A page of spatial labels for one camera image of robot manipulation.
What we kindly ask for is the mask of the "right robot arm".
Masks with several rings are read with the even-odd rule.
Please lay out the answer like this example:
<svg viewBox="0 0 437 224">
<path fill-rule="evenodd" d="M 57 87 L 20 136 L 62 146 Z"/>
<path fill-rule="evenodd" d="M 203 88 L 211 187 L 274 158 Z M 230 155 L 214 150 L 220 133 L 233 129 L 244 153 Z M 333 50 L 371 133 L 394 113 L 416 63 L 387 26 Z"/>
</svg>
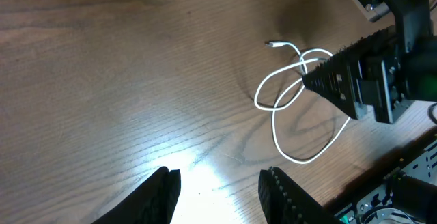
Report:
<svg viewBox="0 0 437 224">
<path fill-rule="evenodd" d="M 394 25 L 340 50 L 304 75 L 304 86 L 347 116 L 372 107 L 392 124 L 415 101 L 436 100 L 436 36 L 429 0 L 353 0 L 371 22 L 392 13 Z"/>
</svg>

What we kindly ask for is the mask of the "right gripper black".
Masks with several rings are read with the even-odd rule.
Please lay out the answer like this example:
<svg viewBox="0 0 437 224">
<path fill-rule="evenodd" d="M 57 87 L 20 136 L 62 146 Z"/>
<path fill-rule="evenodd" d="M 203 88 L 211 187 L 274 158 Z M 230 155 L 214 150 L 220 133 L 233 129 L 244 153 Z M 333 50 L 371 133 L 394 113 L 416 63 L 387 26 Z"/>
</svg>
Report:
<svg viewBox="0 0 437 224">
<path fill-rule="evenodd" d="M 375 120 L 393 124 L 412 104 L 401 90 L 395 26 L 378 30 L 341 49 L 302 77 L 304 86 L 327 99 L 347 116 L 361 120 L 367 107 Z M 356 101 L 349 63 L 358 62 L 361 102 Z"/>
</svg>

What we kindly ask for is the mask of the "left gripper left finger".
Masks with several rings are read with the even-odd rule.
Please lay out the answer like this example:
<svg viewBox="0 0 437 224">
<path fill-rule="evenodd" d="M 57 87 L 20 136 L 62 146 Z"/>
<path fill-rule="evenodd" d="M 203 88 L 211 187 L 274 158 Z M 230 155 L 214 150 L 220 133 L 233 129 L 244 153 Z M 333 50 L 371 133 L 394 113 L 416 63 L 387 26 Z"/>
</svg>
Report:
<svg viewBox="0 0 437 224">
<path fill-rule="evenodd" d="M 170 224 L 180 192 L 180 170 L 160 167 L 93 224 Z"/>
</svg>

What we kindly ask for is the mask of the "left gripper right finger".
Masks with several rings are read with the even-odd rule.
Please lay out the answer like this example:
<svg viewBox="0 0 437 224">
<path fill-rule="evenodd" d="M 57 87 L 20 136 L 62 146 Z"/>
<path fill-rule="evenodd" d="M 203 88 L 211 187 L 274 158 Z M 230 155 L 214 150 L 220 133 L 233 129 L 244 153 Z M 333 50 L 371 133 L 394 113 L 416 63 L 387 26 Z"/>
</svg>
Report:
<svg viewBox="0 0 437 224">
<path fill-rule="evenodd" d="M 259 173 L 258 195 L 268 224 L 342 224 L 282 169 Z"/>
</svg>

